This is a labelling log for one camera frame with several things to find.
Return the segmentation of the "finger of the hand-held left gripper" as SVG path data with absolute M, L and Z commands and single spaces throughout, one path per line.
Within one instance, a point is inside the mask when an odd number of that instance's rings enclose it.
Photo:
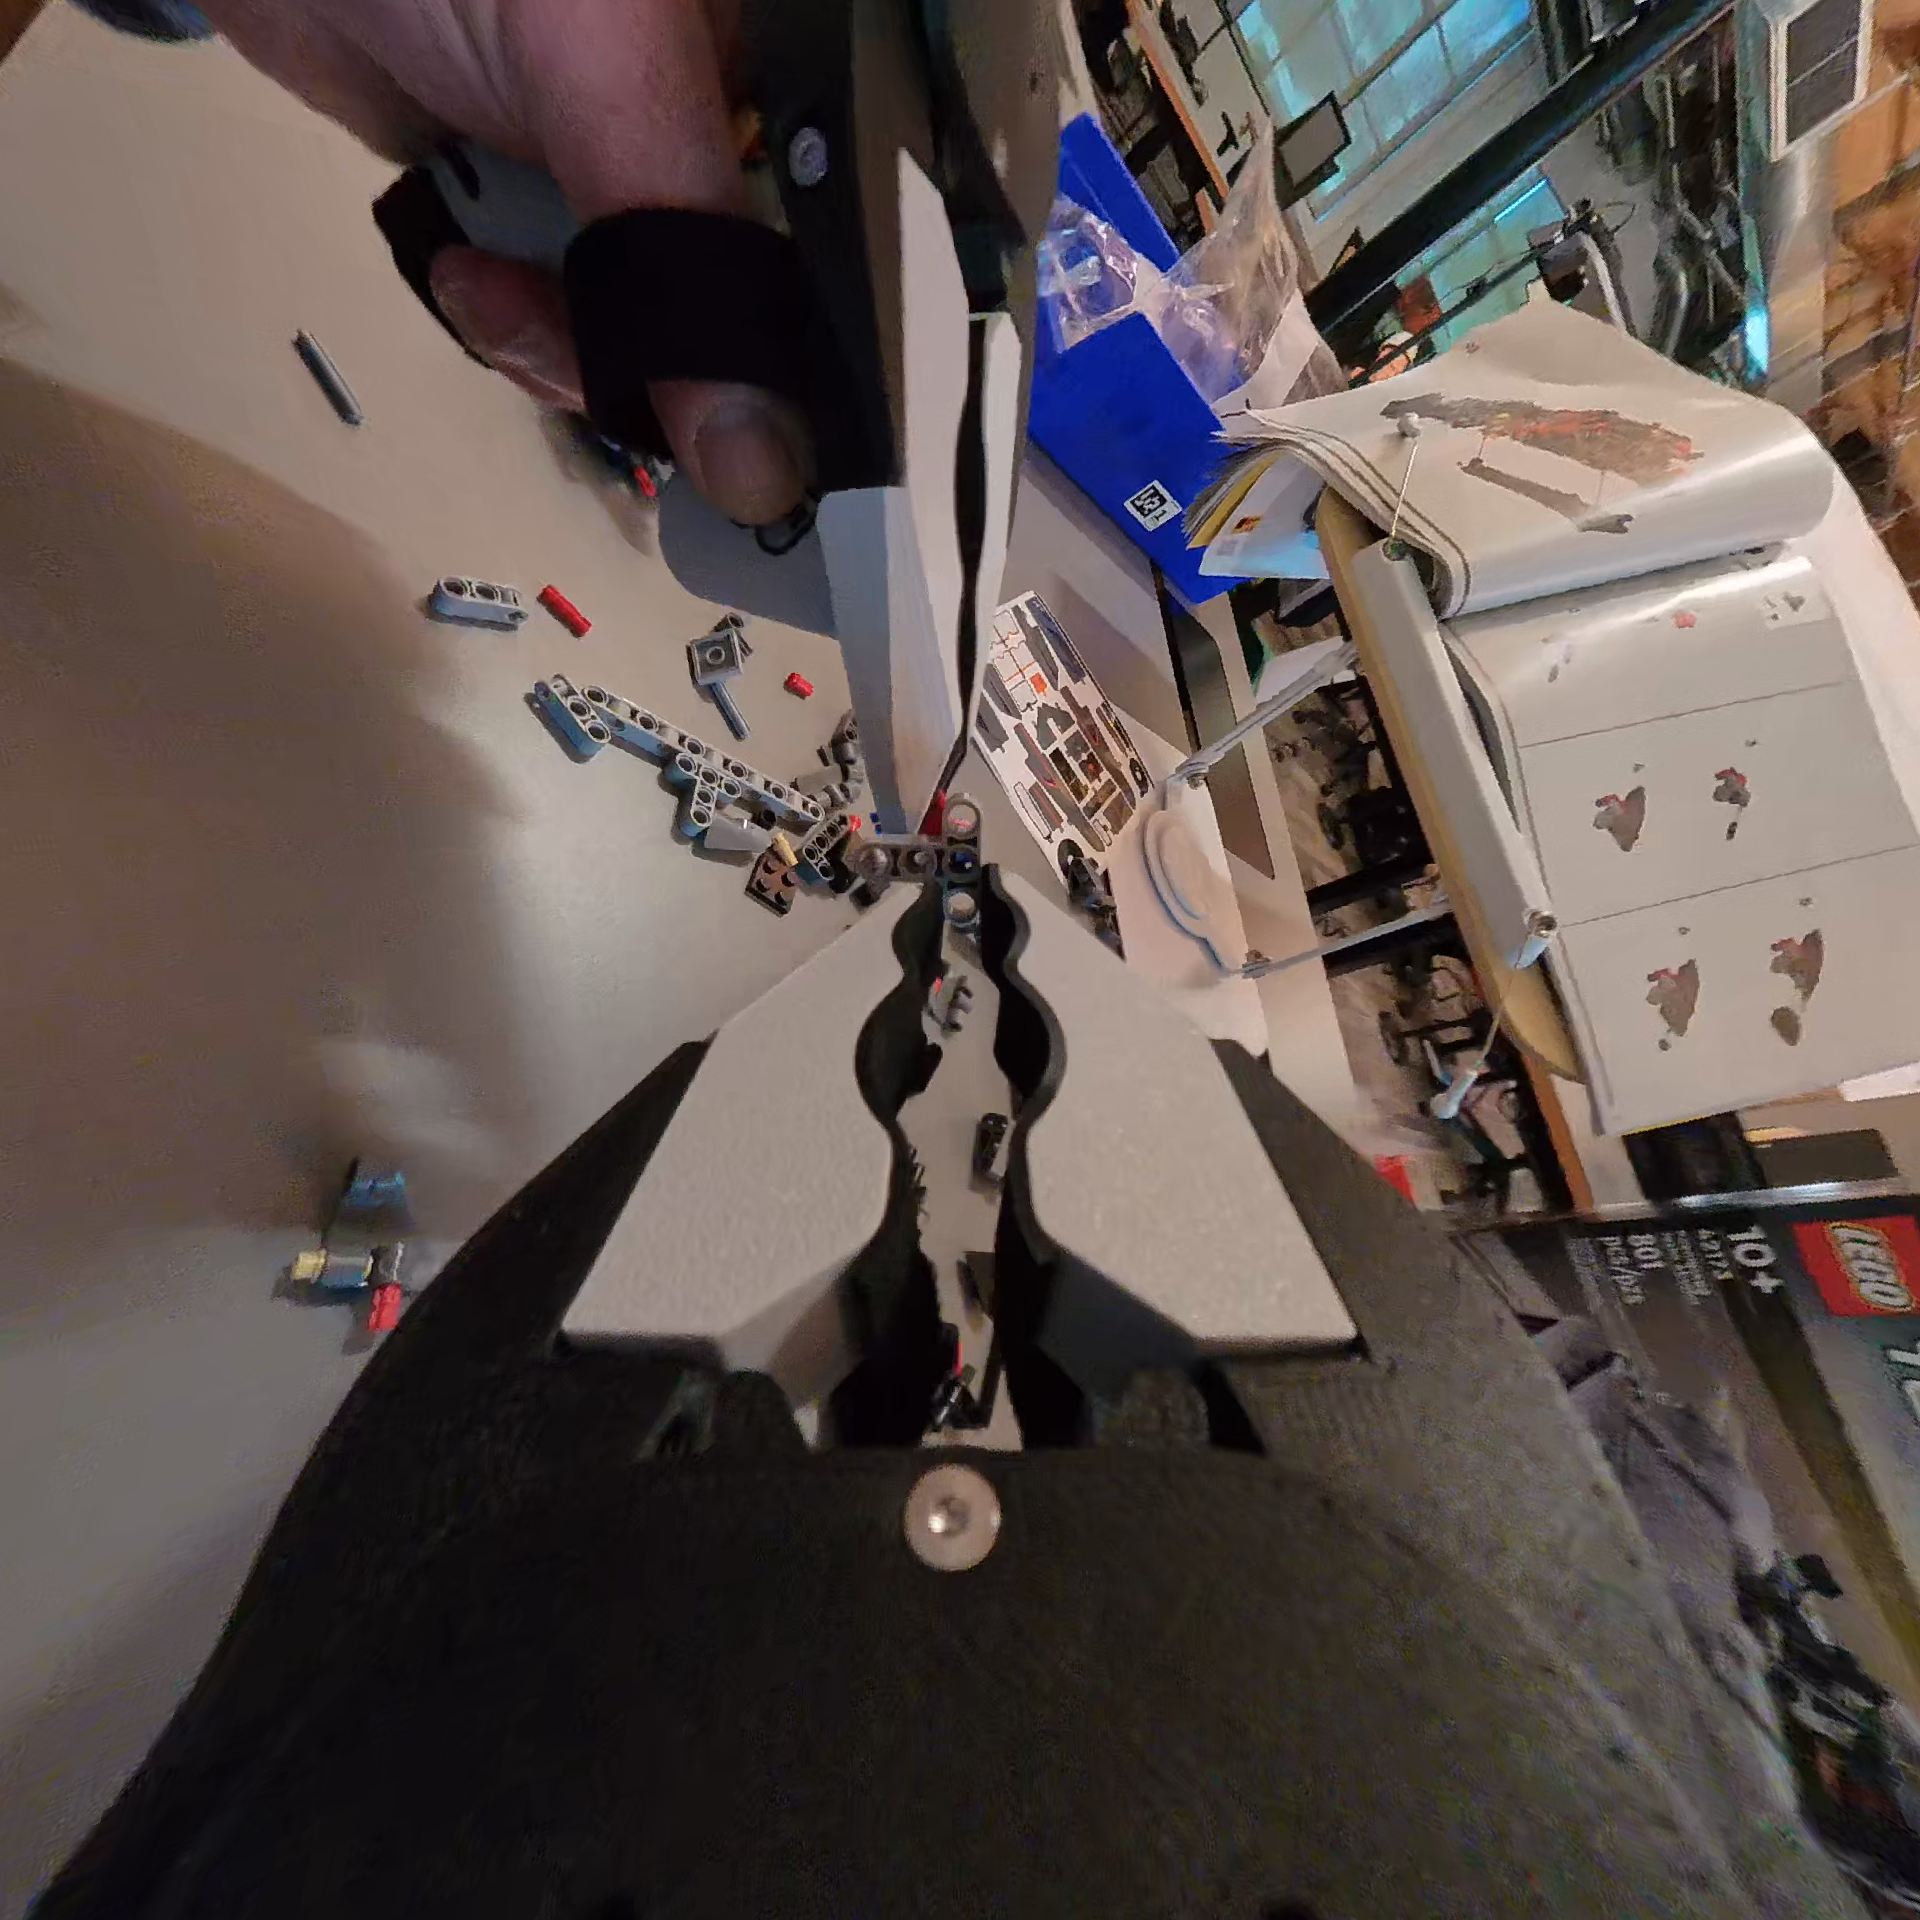
M 1005 312 L 972 319 L 966 345 L 966 403 L 952 474 L 952 530 L 962 564 L 955 628 L 962 715 L 938 784 L 941 798 L 955 790 L 981 710 L 1024 457 L 1024 350 L 1018 321 Z
M 943 784 L 966 723 L 955 455 L 968 406 L 968 300 L 941 194 L 908 154 L 892 193 L 882 208 L 895 217 L 901 271 L 901 474 L 886 487 L 830 495 L 820 542 L 871 827 L 904 835 Z

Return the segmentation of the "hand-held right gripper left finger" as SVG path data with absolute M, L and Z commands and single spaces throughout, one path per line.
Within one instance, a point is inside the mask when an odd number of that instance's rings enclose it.
M 840 1444 L 919 1444 L 943 1380 L 904 1115 L 943 914 L 901 886 L 706 1043 L 560 1322 L 570 1354 L 762 1376 Z

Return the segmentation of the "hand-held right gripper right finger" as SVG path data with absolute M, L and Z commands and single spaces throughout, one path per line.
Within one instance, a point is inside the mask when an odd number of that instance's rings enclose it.
M 1203 1407 L 1227 1364 L 1327 1361 L 1360 1332 L 1293 1202 L 1254 1095 L 1283 1092 L 1030 883 L 984 871 L 1013 1132 L 995 1323 L 1022 1442 L 1084 1448 L 1138 1380 Z

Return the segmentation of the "dark grey angled lego beam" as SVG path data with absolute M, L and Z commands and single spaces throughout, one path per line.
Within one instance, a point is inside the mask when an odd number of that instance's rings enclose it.
M 854 883 L 882 895 L 898 883 L 933 887 L 947 927 L 973 937 L 981 927 L 981 889 L 988 859 L 981 851 L 981 807 L 972 798 L 939 804 L 939 830 L 922 835 L 852 835 L 844 865 Z

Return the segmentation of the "pile of loose lego pieces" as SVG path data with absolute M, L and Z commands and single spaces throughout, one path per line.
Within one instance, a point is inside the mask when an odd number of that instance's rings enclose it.
M 901 903 L 909 889 L 922 889 L 941 910 L 933 887 L 898 883 L 875 896 L 854 878 L 852 883 L 859 906 Z M 943 1046 L 965 1038 L 962 1025 L 973 993 L 965 962 L 976 952 L 976 937 L 979 932 L 972 937 L 952 932 L 941 913 L 939 939 L 952 947 L 952 959 L 912 956 L 904 980 L 919 988 L 923 1001 L 923 1017 L 914 1025 L 922 1048 L 914 1058 L 894 1064 L 882 1076 L 882 1110 L 886 1113 L 901 1113 L 908 1099 L 923 1095 L 949 1058 Z M 981 1216 L 981 1209 L 1000 1195 L 1005 1148 L 1013 1134 L 1011 1099 L 1000 1099 L 989 1112 L 976 1089 L 981 1055 L 965 1048 L 952 1058 L 959 1064 L 959 1074 L 939 1087 L 941 1099 L 933 1121 L 941 1142 L 955 1142 L 958 1123 L 966 1121 L 966 1195 L 972 1216 Z M 902 1275 L 886 1267 L 879 1273 L 878 1292 L 872 1296 L 861 1294 L 854 1300 L 856 1307 L 871 1305 L 879 1313 L 875 1323 L 879 1347 L 871 1354 L 871 1370 L 851 1374 L 838 1387 L 844 1407 L 830 1412 L 828 1426 L 840 1426 L 845 1439 L 872 1436 L 885 1410 L 901 1412 L 904 1408 L 904 1390 L 912 1386 L 930 1390 L 928 1434 L 982 1428 L 991 1418 L 991 1398 L 1000 1378 L 998 1337 L 991 1336 L 989 1340 L 984 1374 L 981 1376 L 966 1364 L 962 1326 L 943 1319 L 935 1275 L 939 1255 L 923 1254 L 919 1233 L 916 1218 L 909 1222 L 908 1231 L 895 1225 L 885 1231 L 879 1254 L 885 1258 L 901 1255 L 904 1259 Z

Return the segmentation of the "dark grey lego piece red pin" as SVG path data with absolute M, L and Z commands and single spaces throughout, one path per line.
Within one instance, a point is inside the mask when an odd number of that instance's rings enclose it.
M 303 1305 L 340 1305 L 365 1342 L 400 1323 L 410 1299 L 404 1264 L 416 1233 L 404 1174 L 378 1159 L 350 1162 L 320 1238 L 298 1250 L 286 1282 Z

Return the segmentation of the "black lego set box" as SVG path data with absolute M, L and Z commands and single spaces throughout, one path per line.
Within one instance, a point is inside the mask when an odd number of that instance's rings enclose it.
M 1916 1200 L 1463 1234 L 1552 1359 L 1759 1801 L 1916 1916 Z

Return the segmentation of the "person's left hand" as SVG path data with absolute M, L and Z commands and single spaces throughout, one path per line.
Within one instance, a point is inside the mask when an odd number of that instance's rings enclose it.
M 741 168 L 736 6 L 205 3 L 255 72 L 381 159 L 453 138 L 526 161 L 581 224 L 632 208 L 762 212 Z M 560 281 L 468 247 L 430 272 L 439 310 L 491 370 L 584 412 Z M 736 382 L 654 385 L 674 466 L 741 523 L 779 522 L 812 482 L 804 418 Z

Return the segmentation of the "blue plastic bin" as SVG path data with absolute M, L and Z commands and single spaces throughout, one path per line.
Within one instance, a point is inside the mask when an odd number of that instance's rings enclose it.
M 1099 120 L 1061 136 L 1058 191 L 1166 272 L 1179 255 Z M 1151 323 L 1125 319 L 1072 348 L 1039 330 L 1028 440 L 1135 545 L 1179 598 L 1203 607 L 1242 584 L 1207 577 L 1184 510 L 1216 460 L 1216 418 Z

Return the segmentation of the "sticker sheet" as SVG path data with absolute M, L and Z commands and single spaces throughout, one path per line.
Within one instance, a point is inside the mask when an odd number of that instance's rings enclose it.
M 1155 779 L 1037 593 L 991 616 L 973 739 L 1034 839 L 1067 871 L 1103 873 Z

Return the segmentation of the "clear plastic bag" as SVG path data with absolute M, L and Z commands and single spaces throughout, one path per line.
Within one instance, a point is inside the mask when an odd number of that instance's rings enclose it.
M 1176 251 L 1103 128 L 1076 116 L 1062 132 L 1037 276 L 1047 350 L 1066 353 L 1122 321 L 1142 321 L 1223 416 L 1325 398 L 1348 385 L 1307 316 L 1268 146 L 1242 169 L 1211 228 Z

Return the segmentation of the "white book stand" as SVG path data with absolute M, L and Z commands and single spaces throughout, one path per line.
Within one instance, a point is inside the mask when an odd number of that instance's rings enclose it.
M 1304 696 L 1347 667 L 1368 684 L 1386 743 L 1399 766 L 1424 832 L 1452 919 L 1488 993 L 1502 1032 L 1538 1067 L 1575 1083 L 1580 1060 L 1567 1017 L 1552 993 L 1546 959 L 1557 919 L 1528 839 L 1482 745 L 1421 571 L 1403 545 L 1324 497 L 1316 534 L 1327 562 L 1347 643 L 1287 667 L 1267 696 L 1220 739 L 1179 761 L 1135 814 L 1142 871 L 1164 916 L 1211 962 L 1220 979 L 1260 979 L 1292 970 L 1302 954 L 1258 962 L 1230 929 L 1232 887 L 1210 859 L 1203 816 L 1213 769 L 1261 735 Z

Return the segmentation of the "black metal pole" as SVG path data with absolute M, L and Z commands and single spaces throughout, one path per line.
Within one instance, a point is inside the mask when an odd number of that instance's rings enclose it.
M 1499 191 L 1514 186 L 1567 132 L 1616 104 L 1651 68 L 1680 52 L 1732 11 L 1732 3 L 1648 3 L 1635 19 L 1599 39 L 1580 67 L 1555 82 L 1520 116 L 1488 136 L 1469 156 L 1432 178 L 1426 191 L 1352 257 L 1333 268 L 1307 295 L 1318 331 L 1336 330 L 1432 242 Z

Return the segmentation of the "instruction booklet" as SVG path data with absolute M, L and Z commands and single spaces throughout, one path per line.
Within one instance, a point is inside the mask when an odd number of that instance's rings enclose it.
M 1220 440 L 1205 571 L 1300 577 L 1324 497 L 1414 558 L 1596 1132 L 1916 1065 L 1916 607 L 1805 425 L 1546 302 Z

